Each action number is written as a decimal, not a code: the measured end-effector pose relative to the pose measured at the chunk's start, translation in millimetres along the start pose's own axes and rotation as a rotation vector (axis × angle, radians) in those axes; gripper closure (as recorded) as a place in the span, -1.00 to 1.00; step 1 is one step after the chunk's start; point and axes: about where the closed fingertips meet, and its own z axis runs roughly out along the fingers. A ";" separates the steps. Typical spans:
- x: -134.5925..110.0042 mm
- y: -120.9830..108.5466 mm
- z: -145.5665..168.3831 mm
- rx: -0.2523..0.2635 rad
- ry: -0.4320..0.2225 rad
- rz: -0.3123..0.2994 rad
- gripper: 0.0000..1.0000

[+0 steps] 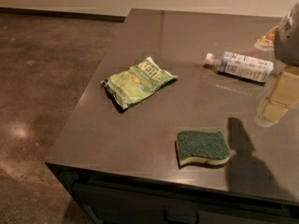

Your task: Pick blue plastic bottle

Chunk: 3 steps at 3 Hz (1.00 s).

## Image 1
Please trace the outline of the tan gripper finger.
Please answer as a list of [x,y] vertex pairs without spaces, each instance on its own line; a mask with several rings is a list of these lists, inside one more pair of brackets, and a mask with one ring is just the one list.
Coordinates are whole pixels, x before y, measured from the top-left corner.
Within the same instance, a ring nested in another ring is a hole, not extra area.
[[277,124],[298,101],[299,67],[287,65],[265,87],[255,121],[261,127],[271,127]]
[[271,28],[265,35],[261,36],[254,44],[254,48],[262,51],[274,49],[274,41],[278,31],[278,26]]

